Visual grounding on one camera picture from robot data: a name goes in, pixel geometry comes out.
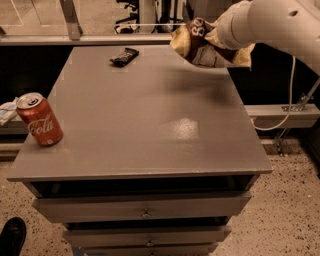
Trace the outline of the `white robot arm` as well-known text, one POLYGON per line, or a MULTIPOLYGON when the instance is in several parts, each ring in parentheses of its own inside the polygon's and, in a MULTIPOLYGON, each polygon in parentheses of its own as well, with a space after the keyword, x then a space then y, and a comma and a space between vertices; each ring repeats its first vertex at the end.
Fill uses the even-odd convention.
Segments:
POLYGON ((232 5, 217 34, 225 48, 264 43, 320 74, 320 0, 251 0, 232 5))

